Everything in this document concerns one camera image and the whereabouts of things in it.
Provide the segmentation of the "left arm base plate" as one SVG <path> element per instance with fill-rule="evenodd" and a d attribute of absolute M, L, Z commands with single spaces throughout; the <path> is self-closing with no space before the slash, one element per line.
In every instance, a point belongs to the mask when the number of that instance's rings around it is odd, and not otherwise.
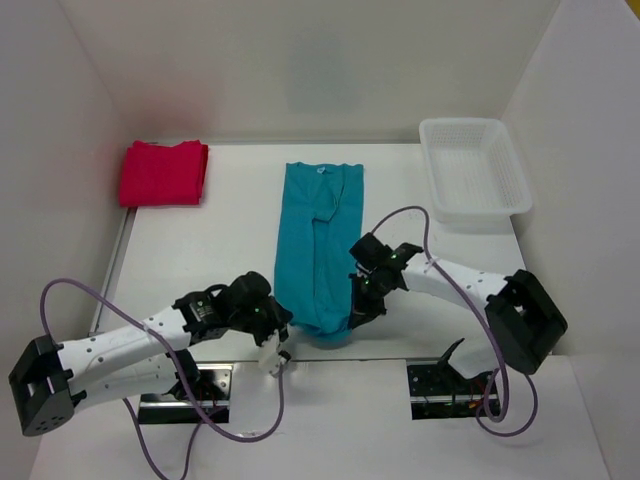
<path fill-rule="evenodd" d="M 193 388 L 198 404 L 215 423 L 228 423 L 233 366 L 199 362 L 198 368 L 200 379 Z M 195 425 L 201 420 L 185 395 L 172 393 L 142 395 L 137 417 L 142 425 Z"/>

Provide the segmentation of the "teal t-shirt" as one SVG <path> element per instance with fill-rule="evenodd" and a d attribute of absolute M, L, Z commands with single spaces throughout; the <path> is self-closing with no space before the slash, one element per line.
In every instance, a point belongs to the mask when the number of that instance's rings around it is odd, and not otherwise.
<path fill-rule="evenodd" d="M 351 333 L 349 250 L 361 238 L 361 164 L 286 165 L 279 220 L 274 292 L 293 314 L 291 324 L 311 339 L 337 344 Z"/>

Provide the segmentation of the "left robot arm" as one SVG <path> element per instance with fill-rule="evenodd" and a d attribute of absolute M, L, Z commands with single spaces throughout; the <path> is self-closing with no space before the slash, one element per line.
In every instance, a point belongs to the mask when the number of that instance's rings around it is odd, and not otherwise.
<path fill-rule="evenodd" d="M 45 333 L 17 360 L 8 381 L 24 436 L 51 432 L 92 406 L 151 393 L 187 401 L 206 420 L 199 401 L 210 388 L 189 349 L 229 331 L 253 338 L 259 366 L 272 376 L 290 359 L 283 344 L 293 315 L 257 272 L 190 292 L 142 320 L 106 306 L 125 326 L 64 342 Z"/>

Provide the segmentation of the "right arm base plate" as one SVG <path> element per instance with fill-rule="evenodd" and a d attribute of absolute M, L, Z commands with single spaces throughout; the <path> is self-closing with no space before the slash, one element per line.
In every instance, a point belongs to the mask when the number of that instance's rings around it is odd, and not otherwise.
<path fill-rule="evenodd" d="M 483 405 L 491 373 L 465 379 L 449 366 L 435 361 L 406 365 L 411 416 L 413 420 L 473 418 Z"/>

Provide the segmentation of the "pink t-shirt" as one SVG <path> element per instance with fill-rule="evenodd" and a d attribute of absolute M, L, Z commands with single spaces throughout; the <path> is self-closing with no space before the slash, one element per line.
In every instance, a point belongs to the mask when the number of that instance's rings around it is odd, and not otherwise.
<path fill-rule="evenodd" d="M 199 205 L 209 148 L 198 140 L 174 146 L 135 141 L 126 151 L 118 200 L 121 207 Z"/>

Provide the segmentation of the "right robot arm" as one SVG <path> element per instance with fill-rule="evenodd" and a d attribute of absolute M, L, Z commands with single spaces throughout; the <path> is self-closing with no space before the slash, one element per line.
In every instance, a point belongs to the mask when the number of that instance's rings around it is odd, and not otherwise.
<path fill-rule="evenodd" d="M 487 343 L 459 340 L 441 356 L 446 363 L 438 369 L 438 380 L 450 393 L 462 392 L 474 377 L 502 366 L 534 374 L 568 329 L 564 315 L 529 271 L 505 276 L 474 270 L 410 243 L 393 249 L 371 233 L 350 254 L 358 270 L 350 276 L 350 329 L 386 314 L 384 298 L 397 289 L 428 294 L 481 316 Z"/>

